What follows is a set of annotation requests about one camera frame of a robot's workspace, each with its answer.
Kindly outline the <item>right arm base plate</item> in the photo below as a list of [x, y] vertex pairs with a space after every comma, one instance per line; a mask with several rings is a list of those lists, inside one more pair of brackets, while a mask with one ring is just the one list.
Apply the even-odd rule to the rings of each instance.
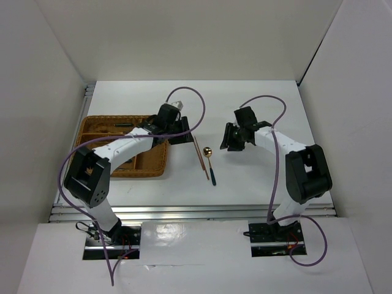
[[279, 224], [253, 223], [248, 225], [248, 231], [243, 232], [251, 243], [252, 257], [277, 257], [306, 255], [306, 247], [301, 224], [296, 221], [288, 226]]

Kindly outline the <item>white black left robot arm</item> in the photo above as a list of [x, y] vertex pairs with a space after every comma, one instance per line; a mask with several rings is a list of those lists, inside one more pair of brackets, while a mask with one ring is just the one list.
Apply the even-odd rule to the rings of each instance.
[[172, 135], [189, 130], [187, 117], [181, 117], [180, 101], [163, 104], [157, 115], [134, 127], [125, 139], [117, 139], [95, 149], [82, 147], [73, 155], [64, 187], [79, 199], [87, 213], [99, 224], [99, 236], [107, 244], [115, 244], [128, 235], [121, 220], [113, 212], [107, 197], [110, 176], [129, 159], [153, 149], [166, 138], [152, 135]]

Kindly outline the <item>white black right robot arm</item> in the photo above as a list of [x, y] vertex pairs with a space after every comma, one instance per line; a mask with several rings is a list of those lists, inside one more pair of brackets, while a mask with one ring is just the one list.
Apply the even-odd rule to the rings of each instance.
[[287, 235], [310, 202], [332, 188], [332, 179], [321, 146], [305, 145], [282, 134], [267, 121], [257, 121], [251, 107], [234, 111], [235, 122], [225, 125], [220, 149], [242, 151], [247, 143], [263, 148], [276, 158], [274, 200], [280, 185], [283, 199], [267, 214], [267, 232], [270, 238], [280, 240]]

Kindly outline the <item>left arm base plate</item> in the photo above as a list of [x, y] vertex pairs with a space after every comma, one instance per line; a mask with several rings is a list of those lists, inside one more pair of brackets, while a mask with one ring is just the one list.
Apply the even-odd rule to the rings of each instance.
[[[105, 260], [104, 247], [96, 226], [91, 224], [86, 230], [83, 260]], [[138, 260], [140, 258], [141, 226], [126, 227], [125, 232], [114, 239], [104, 235], [109, 260], [119, 258]]]

